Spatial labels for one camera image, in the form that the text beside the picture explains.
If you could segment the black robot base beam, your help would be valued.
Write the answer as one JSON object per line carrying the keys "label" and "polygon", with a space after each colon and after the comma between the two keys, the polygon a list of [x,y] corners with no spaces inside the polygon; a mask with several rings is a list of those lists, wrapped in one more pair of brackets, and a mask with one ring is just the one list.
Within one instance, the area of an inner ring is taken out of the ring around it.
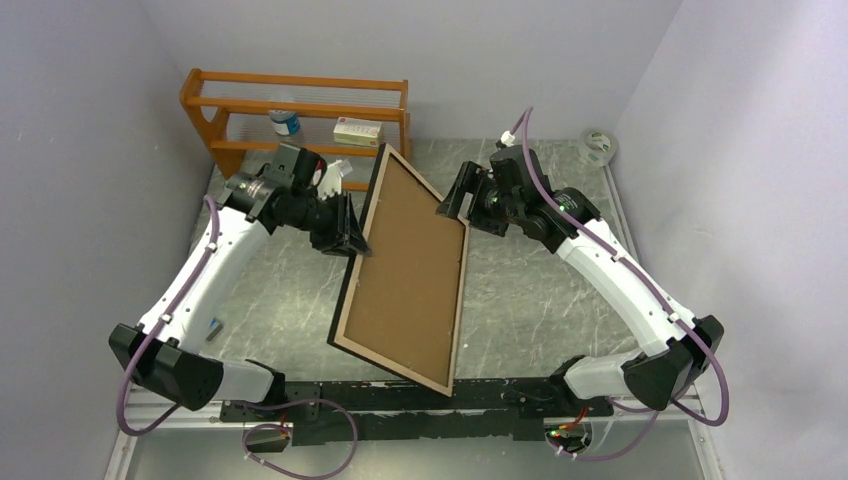
{"label": "black robot base beam", "polygon": [[457,379],[442,395],[409,380],[294,382],[274,413],[227,401],[225,424],[284,421],[296,446],[345,441],[352,425],[362,441],[509,437],[536,441],[560,424],[585,425],[613,414],[601,398],[581,400],[548,377]]}

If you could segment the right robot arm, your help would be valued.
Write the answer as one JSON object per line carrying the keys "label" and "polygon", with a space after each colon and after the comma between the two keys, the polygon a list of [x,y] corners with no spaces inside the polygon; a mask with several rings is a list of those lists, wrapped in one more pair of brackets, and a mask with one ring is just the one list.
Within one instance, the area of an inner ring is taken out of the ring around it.
{"label": "right robot arm", "polygon": [[712,315],[697,317],[660,288],[580,190],[553,189],[534,150],[500,145],[486,166],[463,162],[436,212],[496,236],[519,227],[580,273],[634,336],[630,352],[576,356],[551,375],[550,402],[559,413],[622,396],[661,411],[710,366],[723,325]]}

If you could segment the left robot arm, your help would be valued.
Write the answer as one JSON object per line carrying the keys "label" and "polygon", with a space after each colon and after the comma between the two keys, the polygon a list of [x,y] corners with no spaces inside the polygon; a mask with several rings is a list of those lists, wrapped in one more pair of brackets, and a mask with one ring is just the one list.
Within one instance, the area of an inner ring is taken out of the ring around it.
{"label": "left robot arm", "polygon": [[257,361],[201,354],[211,321],[250,259],[283,227],[308,233],[311,247],[335,256],[371,250],[343,179],[352,166],[312,150],[278,146],[257,172],[239,172],[205,200],[209,221],[160,299],[135,324],[119,324],[108,344],[124,370],[118,407],[132,385],[196,411],[209,402],[246,402],[262,420],[286,406],[285,375]]}

